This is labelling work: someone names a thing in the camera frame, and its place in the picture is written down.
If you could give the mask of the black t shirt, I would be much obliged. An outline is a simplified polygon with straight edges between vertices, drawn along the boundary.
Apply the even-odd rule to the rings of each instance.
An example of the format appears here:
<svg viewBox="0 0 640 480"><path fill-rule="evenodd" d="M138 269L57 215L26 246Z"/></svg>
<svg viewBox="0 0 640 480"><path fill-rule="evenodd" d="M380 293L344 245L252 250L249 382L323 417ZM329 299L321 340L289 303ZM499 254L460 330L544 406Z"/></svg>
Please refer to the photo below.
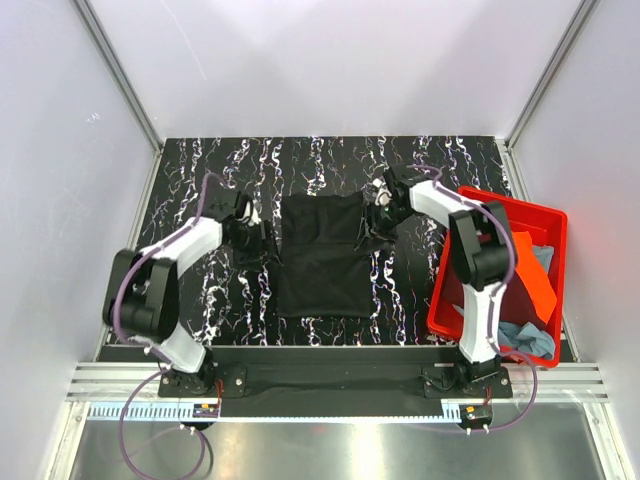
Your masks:
<svg viewBox="0 0 640 480"><path fill-rule="evenodd" d="M356 249L363 207L360 192L282 199L280 317L371 315L370 254Z"/></svg>

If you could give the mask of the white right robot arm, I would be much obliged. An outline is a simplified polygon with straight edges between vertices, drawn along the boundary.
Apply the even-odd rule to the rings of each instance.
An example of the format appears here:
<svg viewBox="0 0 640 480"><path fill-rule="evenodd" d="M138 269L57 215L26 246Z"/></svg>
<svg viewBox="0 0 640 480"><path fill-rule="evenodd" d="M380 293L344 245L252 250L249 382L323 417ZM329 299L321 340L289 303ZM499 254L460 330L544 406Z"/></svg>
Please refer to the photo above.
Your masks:
<svg viewBox="0 0 640 480"><path fill-rule="evenodd" d="M450 261L463 287L462 359L450 378L460 393L472 397L488 387L501 364L499 317L517 263L511 228L501 203L472 200L445 187L440 170L417 168L419 174L387 168L373 181L375 198L364 204L355 249L393 245L396 227L414 215L448 228Z"/></svg>

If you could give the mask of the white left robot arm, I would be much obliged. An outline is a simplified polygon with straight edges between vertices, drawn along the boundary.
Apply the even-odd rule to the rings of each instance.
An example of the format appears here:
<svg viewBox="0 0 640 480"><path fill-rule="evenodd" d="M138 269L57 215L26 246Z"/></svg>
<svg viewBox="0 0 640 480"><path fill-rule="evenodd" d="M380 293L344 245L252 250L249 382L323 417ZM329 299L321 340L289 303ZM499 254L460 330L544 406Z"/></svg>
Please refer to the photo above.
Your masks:
<svg viewBox="0 0 640 480"><path fill-rule="evenodd" d="M103 323L117 338L143 346L167 369L163 379L196 396L221 385L210 351L180 323L181 276L201 258L229 247L244 270L279 259L272 223L253 200L229 190L201 200L196 214L168 237L113 260L102 308Z"/></svg>

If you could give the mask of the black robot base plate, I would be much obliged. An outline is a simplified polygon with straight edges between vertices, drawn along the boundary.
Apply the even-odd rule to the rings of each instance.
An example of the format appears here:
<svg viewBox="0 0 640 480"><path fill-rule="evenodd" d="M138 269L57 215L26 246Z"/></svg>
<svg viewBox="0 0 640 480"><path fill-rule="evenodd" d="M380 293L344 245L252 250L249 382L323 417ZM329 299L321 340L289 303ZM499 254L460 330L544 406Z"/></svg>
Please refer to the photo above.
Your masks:
<svg viewBox="0 0 640 480"><path fill-rule="evenodd" d="M163 379L159 394L182 399L340 405L410 405L420 399L506 400L513 396L507 369L466 387L452 383L462 359L454 346L211 348L221 385L196 395Z"/></svg>

